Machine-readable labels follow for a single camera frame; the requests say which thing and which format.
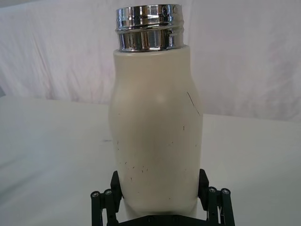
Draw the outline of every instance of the white bottle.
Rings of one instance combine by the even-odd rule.
[[[203,114],[182,7],[122,8],[117,17],[109,123],[128,216],[194,216]]]

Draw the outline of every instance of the white cloth backdrop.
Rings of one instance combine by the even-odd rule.
[[[2,7],[0,87],[6,95],[108,103],[115,10],[162,2],[183,5],[205,113],[301,121],[301,0],[41,0]]]

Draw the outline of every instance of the chrome bottle cap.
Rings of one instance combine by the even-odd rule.
[[[121,52],[149,52],[181,48],[182,6],[176,4],[117,9],[116,33]]]

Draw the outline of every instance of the white table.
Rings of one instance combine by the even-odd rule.
[[[107,110],[0,98],[1,226],[90,225],[116,169]],[[201,167],[232,191],[237,226],[300,225],[301,124],[204,115],[203,133]]]

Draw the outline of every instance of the cream bottle body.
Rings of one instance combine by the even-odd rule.
[[[190,48],[114,52],[109,109],[129,218],[194,216],[203,113],[190,74]]]

